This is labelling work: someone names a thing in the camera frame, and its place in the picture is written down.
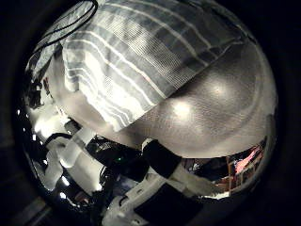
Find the black cable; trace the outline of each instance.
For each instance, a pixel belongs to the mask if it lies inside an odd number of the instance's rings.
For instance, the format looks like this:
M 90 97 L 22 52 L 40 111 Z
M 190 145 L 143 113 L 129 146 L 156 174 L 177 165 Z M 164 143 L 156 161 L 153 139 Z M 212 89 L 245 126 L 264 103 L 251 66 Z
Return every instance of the black cable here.
M 66 17 L 68 17 L 68 16 L 70 16 L 71 14 L 73 14 L 77 9 L 79 9 L 81 6 L 84 5 L 84 2 L 85 2 L 85 1 L 83 1 L 77 8 L 75 8 L 73 11 L 71 11 L 71 12 L 68 13 L 67 15 L 65 15 L 65 16 L 63 16 L 63 17 L 61 17 L 61 18 L 58 18 L 58 19 L 54 22 L 54 24 L 57 24 L 57 23 L 60 22 L 61 20 L 65 19 Z
M 69 134 L 63 134 L 63 133 L 52 134 L 52 135 L 50 135 L 50 136 L 46 139 L 46 141 L 45 141 L 45 143 L 43 144 L 43 146 L 46 147 L 47 144 L 50 143 L 50 141 L 52 141 L 52 140 L 54 140 L 54 139 L 56 139 L 56 138 L 58 138 L 58 137 L 63 137 L 63 138 L 66 138 L 66 139 L 71 139 L 71 138 L 72 138 L 72 136 L 69 135 Z
M 43 44 L 41 47 L 39 47 L 36 51 L 33 52 L 33 54 L 31 56 L 33 56 L 34 54 L 36 54 L 37 52 L 39 52 L 40 50 L 51 46 L 61 40 L 64 40 L 65 38 L 67 38 L 69 35 L 71 35 L 72 33 L 74 33 L 76 30 L 78 30 L 79 28 L 81 28 L 83 25 L 85 25 L 96 13 L 97 8 L 98 8 L 98 2 L 96 0 L 89 0 L 93 3 L 92 7 L 90 8 L 90 10 L 92 10 L 92 8 L 94 8 L 94 10 L 92 11 L 91 15 L 89 15 L 89 17 L 84 20 L 81 24 L 79 24 L 77 27 L 75 27 L 72 31 L 68 32 L 67 34 L 63 35 L 62 37 L 56 39 L 56 40 L 52 40 L 50 42 L 47 42 L 45 44 Z
M 95 7 L 95 5 L 92 4 L 92 6 L 91 6 L 91 7 L 90 7 L 90 8 L 89 8 L 82 16 L 80 16 L 78 19 L 76 19 L 74 22 L 72 22 L 71 24 L 65 25 L 65 26 L 63 26 L 63 27 L 61 27 L 61 28 L 58 28 L 57 30 L 54 30 L 54 31 L 52 31 L 52 32 L 47 33 L 46 35 L 44 35 L 44 36 L 41 38 L 41 40 L 45 39 L 46 37 L 48 37 L 48 36 L 50 36 L 50 35 L 55 34 L 55 33 L 58 32 L 58 31 L 64 30 L 64 29 L 66 29 L 66 28 L 68 28 L 68 27 L 70 27 L 70 26 L 76 24 L 77 22 L 79 22 L 80 20 L 82 20 L 85 16 L 87 16 L 87 15 L 93 10 L 94 7 Z

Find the white stripe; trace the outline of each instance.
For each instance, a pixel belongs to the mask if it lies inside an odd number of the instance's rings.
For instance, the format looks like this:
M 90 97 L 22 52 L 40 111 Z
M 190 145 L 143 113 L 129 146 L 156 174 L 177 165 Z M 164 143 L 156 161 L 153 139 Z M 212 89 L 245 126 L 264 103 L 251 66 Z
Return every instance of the white stripe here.
M 117 56 L 119 56 L 119 58 L 126 64 L 128 64 L 134 71 L 136 71 L 137 73 L 141 74 L 149 83 L 150 85 L 160 94 L 161 97 L 163 97 L 164 99 L 166 98 L 165 94 L 157 87 L 156 84 L 154 84 L 152 82 L 152 80 L 150 79 L 150 77 L 143 71 L 139 70 L 134 63 L 130 62 L 129 60 L 127 60 L 120 52 L 118 52 L 116 49 L 113 48 L 113 46 L 111 46 L 108 42 L 106 42 L 102 37 L 98 36 L 95 32 L 92 31 L 77 31 L 76 33 L 88 33 L 92 36 L 94 36 L 95 38 L 97 38 L 98 40 L 100 40 L 104 46 L 108 47 L 114 54 L 116 54 Z
M 183 16 L 171 11 L 168 8 L 163 8 L 157 4 L 153 4 L 153 3 L 149 3 L 149 2 L 144 2 L 144 1 L 139 1 L 139 0 L 128 0 L 129 2 L 136 2 L 136 3 L 140 3 L 140 4 L 144 4 L 144 5 L 148 5 L 154 8 L 159 8 L 160 10 L 164 11 L 164 12 L 168 12 L 169 14 L 173 15 L 174 17 L 178 18 L 180 21 L 182 21 L 183 23 L 185 23 L 186 25 L 188 25 L 191 29 L 193 29 L 193 31 L 196 33 L 196 35 L 198 36 L 198 38 L 203 41 L 207 47 L 211 48 L 212 45 L 198 32 L 197 28 L 191 24 L 190 22 L 186 21 L 185 18 L 183 18 Z
M 80 75 L 80 76 L 83 78 L 83 80 L 85 80 L 85 81 L 88 83 L 87 79 L 86 79 L 82 74 L 78 74 L 78 75 Z M 86 88 L 87 88 L 87 91 L 90 91 L 90 87 L 89 87 L 88 85 L 86 85 L 86 84 L 84 84 L 84 83 L 82 83 L 81 85 L 84 86 L 84 87 L 86 87 Z M 87 96 L 87 99 L 90 100 L 91 102 L 93 101 L 93 102 L 95 102 L 95 103 L 101 103 L 101 102 L 99 102 L 99 101 L 97 100 L 97 98 L 93 98 L 93 97 L 92 97 L 92 99 L 94 99 L 94 100 L 91 100 L 91 99 L 89 99 L 88 96 Z M 111 115 L 117 116 L 117 117 L 121 120 L 121 123 L 122 123 L 124 126 L 127 126 L 127 123 L 123 121 L 123 119 L 122 119 L 122 117 L 121 117 L 120 115 L 115 114 L 115 113 L 112 112 L 110 109 L 108 109 L 105 105 L 101 105 L 101 106 L 103 107 L 103 109 L 106 109 L 106 111 L 108 111 Z
M 98 26 L 112 32 L 137 55 L 147 60 L 174 88 L 178 89 L 185 83 L 182 79 L 184 74 L 193 76 L 193 70 L 184 67 L 174 53 L 140 24 L 126 21 L 125 18 L 110 12 L 104 12 L 102 17 L 97 16 L 95 20 Z M 135 37 L 128 39 L 129 35 L 133 34 Z
M 129 83 L 131 83 L 146 99 L 146 101 L 149 103 L 149 105 L 153 105 L 155 106 L 156 104 L 153 103 L 150 98 L 147 96 L 147 94 L 129 77 L 125 76 L 121 70 L 119 70 L 114 64 L 112 64 L 108 59 L 106 59 L 103 54 L 101 53 L 101 51 L 98 49 L 97 45 L 95 45 L 93 42 L 88 41 L 88 40 L 66 40 L 67 43 L 71 43 L 71 42 L 84 42 L 86 44 L 91 45 L 98 53 L 99 55 L 102 57 L 103 62 L 107 65 L 109 65 L 117 74 L 119 74 L 122 78 L 124 78 L 125 80 L 127 80 Z
M 95 73 L 99 74 L 94 76 L 97 80 L 95 83 L 98 89 L 104 90 L 103 92 L 107 93 L 106 96 L 109 97 L 111 102 L 129 110 L 132 113 L 133 118 L 137 119 L 145 112 L 137 99 L 128 94 L 124 88 L 116 84 L 110 77 L 104 76 L 103 70 L 100 68 L 99 60 L 97 60 L 90 52 L 76 49 L 69 50 L 65 48 L 63 50 L 63 59 L 64 62 L 85 61 L 88 64 L 92 75 L 95 75 Z
M 90 74 L 87 72 L 87 70 L 86 69 L 84 69 L 84 68 L 72 68 L 72 69 L 67 69 L 68 71 L 76 71 L 76 70 L 80 70 L 80 71 L 83 71 L 88 77 L 92 77 L 92 76 L 90 76 Z M 96 89 L 96 90 L 98 90 L 97 89 L 97 87 L 95 87 L 95 84 L 93 83 L 93 84 L 91 84 L 82 74 L 80 74 L 80 73 L 78 73 L 76 76 L 80 76 L 82 79 L 84 79 L 89 85 L 90 85 L 90 88 L 94 88 L 94 89 Z M 96 94 L 96 99 L 99 97 L 99 98 L 102 98 L 98 93 Z M 115 109 L 116 111 L 118 111 L 119 113 L 121 113 L 122 115 L 124 115 L 125 117 L 126 117 L 126 119 L 127 119 L 127 121 L 129 122 L 129 123 L 131 123 L 131 120 L 130 120 L 130 118 L 129 118 L 129 116 L 125 113 L 125 112 L 123 112 L 123 111 L 121 111 L 121 110 L 119 110 L 119 109 L 117 109 L 116 107 L 114 107 L 113 105 L 111 105 L 110 103 L 108 103 L 107 101 L 105 101 L 105 100 L 103 100 L 103 102 L 106 104 L 106 105 L 109 105 L 111 108 L 113 108 L 113 109 Z
M 189 50 L 189 52 L 194 56 L 194 58 L 197 61 L 199 61 L 200 63 L 204 64 L 205 66 L 208 66 L 207 62 L 205 62 L 204 60 L 202 60 L 201 58 L 198 57 L 198 54 L 197 54 L 196 50 L 188 43 L 188 41 L 185 40 L 185 39 L 183 39 L 182 36 L 178 32 L 176 32 L 174 29 L 172 29 L 168 24 L 162 23 L 158 19 L 154 18 L 153 16 L 151 16 L 148 13 L 143 12 L 143 11 L 139 11 L 139 10 L 136 10 L 136 9 L 133 9 L 133 8 L 128 8 L 128 7 L 121 6 L 119 4 L 113 4 L 113 3 L 105 3 L 105 5 L 112 6 L 112 7 L 117 7 L 117 8 L 124 8 L 124 9 L 133 11 L 133 12 L 135 12 L 137 14 L 141 14 L 141 15 L 143 15 L 145 17 L 150 18 L 152 21 L 158 23 L 161 27 L 164 27 L 173 36 L 175 36 L 178 40 L 180 40 L 183 43 L 183 45 L 186 46 L 186 48 Z

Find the gray fabric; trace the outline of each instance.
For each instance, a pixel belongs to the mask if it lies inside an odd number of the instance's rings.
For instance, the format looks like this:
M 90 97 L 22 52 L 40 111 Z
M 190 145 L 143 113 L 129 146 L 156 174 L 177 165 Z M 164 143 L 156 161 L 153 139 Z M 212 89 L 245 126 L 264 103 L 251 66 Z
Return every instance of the gray fabric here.
M 66 88 L 81 90 L 115 131 L 160 104 L 242 41 L 243 34 L 234 25 L 202 7 L 175 0 L 100 2 L 88 24 L 42 50 L 34 75 L 62 45 Z M 77 4 L 51 29 L 70 24 L 90 6 L 89 2 Z M 56 32 L 41 44 L 76 26 Z

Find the dark background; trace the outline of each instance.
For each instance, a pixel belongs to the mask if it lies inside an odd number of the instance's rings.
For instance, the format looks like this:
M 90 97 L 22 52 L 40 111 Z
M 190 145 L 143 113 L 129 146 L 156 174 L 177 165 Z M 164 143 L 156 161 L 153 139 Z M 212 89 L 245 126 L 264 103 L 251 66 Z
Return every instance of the dark background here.
M 253 32 L 277 82 L 277 146 L 272 162 L 249 199 L 220 225 L 301 225 L 301 11 L 298 1 L 219 0 Z M 15 83 L 26 59 L 51 21 L 73 4 L 67 0 L 15 0 L 0 4 L 0 225 L 76 225 L 45 204 L 12 132 Z M 37 214 L 46 218 L 37 221 Z

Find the black strap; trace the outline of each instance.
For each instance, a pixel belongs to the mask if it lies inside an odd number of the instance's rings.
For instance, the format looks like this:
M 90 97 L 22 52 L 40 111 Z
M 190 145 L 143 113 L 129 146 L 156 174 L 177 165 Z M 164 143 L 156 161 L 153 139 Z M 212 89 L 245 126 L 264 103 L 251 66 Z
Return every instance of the black strap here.
M 157 226 L 183 226 L 201 208 L 201 203 L 185 197 L 174 187 L 164 184 L 147 201 L 136 207 L 135 212 Z
M 158 140 L 152 140 L 144 147 L 143 156 L 150 166 L 165 178 L 170 177 L 182 160 L 180 156 L 172 153 Z

